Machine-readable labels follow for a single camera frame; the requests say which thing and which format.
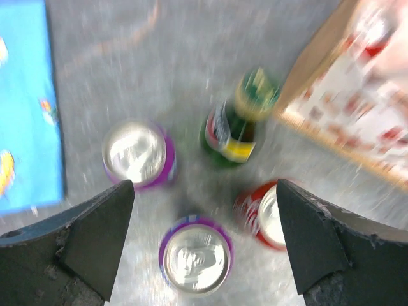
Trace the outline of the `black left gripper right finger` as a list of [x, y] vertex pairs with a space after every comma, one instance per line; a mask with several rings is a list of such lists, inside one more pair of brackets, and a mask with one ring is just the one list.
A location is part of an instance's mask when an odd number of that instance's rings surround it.
[[276, 186], [280, 221], [306, 305], [407, 305], [407, 232]]

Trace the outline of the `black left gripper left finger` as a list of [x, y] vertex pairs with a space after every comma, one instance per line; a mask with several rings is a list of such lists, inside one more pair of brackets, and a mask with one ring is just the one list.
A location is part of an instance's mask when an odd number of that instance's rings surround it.
[[122, 181], [75, 207], [1, 235], [1, 305], [110, 300], [135, 191]]

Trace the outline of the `red cola can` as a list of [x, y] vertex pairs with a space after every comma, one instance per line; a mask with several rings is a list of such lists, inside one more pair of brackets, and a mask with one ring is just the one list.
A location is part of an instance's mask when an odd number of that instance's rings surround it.
[[235, 199], [233, 213], [242, 231], [275, 251], [286, 251], [276, 195], [277, 179], [242, 191]]

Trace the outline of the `purple soda can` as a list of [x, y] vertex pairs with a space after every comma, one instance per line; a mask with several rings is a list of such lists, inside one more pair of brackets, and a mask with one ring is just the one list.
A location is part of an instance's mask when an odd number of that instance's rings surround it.
[[177, 157], [171, 136], [151, 120], [126, 120], [105, 135], [101, 155], [114, 182], [130, 180], [141, 190], [174, 181]]
[[158, 263], [166, 283], [192, 298], [217, 291], [233, 266], [233, 245], [223, 227], [202, 215], [186, 215], [163, 237]]

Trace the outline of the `green glass bottle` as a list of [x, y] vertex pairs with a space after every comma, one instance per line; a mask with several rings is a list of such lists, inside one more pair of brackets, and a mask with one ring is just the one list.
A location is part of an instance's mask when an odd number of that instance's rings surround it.
[[258, 66], [243, 75], [229, 99], [211, 109], [200, 142], [213, 166], [240, 166], [258, 153], [280, 91], [280, 82]]

